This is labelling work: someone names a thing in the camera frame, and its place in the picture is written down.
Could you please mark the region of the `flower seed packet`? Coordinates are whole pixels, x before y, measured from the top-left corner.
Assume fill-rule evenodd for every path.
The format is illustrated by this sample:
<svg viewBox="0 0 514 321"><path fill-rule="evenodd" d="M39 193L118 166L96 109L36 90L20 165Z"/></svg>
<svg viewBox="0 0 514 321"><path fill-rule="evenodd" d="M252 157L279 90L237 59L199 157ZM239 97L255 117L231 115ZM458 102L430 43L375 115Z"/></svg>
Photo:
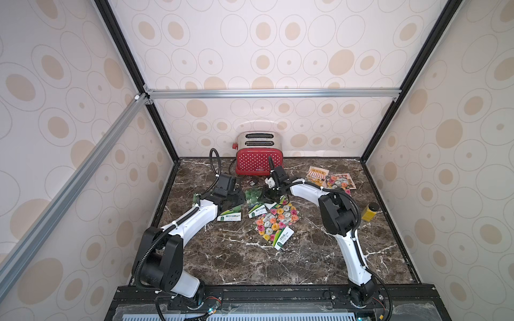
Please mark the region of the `flower seed packet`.
<svg viewBox="0 0 514 321"><path fill-rule="evenodd" d="M290 226L300 219L297 208L287 196L282 196L279 202L270 208L270 213L280 226Z"/></svg>
<svg viewBox="0 0 514 321"><path fill-rule="evenodd" d="M350 194L351 190L357 189L350 174L329 174L325 178L326 187L328 189L343 189L346 193Z"/></svg>
<svg viewBox="0 0 514 321"><path fill-rule="evenodd" d="M263 217L254 222L258 235L277 251L282 250L285 243L293 236L294 231L290 227L293 223L292 217L284 219Z"/></svg>

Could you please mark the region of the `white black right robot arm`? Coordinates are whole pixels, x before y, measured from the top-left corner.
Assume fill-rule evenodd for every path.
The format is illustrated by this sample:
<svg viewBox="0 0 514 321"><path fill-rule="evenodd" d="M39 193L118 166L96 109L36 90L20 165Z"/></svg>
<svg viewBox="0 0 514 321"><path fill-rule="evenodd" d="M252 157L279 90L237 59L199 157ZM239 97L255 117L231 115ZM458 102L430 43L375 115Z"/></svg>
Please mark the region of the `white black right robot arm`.
<svg viewBox="0 0 514 321"><path fill-rule="evenodd" d="M268 159L270 174L265 180L263 198L279 203L283 197L297 197L318 206L323 227L332 235L341 250L347 268L348 297L352 306L365 308L383 294L388 303L383 306L384 320L393 314L393 302L383 280L369 269L358 238L361 212L358 204L343 189L324 189L305 179L291 179L283 167Z"/></svg>

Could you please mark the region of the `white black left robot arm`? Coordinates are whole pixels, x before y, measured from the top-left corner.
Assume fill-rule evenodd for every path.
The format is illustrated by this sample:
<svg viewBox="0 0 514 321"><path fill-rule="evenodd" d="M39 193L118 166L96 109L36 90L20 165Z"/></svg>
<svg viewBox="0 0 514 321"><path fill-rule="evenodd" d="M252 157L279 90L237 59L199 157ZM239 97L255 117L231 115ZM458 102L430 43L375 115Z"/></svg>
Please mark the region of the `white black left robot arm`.
<svg viewBox="0 0 514 321"><path fill-rule="evenodd" d="M215 148L210 150L210 165L216 180L200 194L192 208L172 223L162 228L150 227L143 233L132 268L134 284L139 289L160 290L202 305L205 286L184 271L184 248L204 226L245 201L244 192L236 187L236 178L222 172L222 161Z"/></svg>

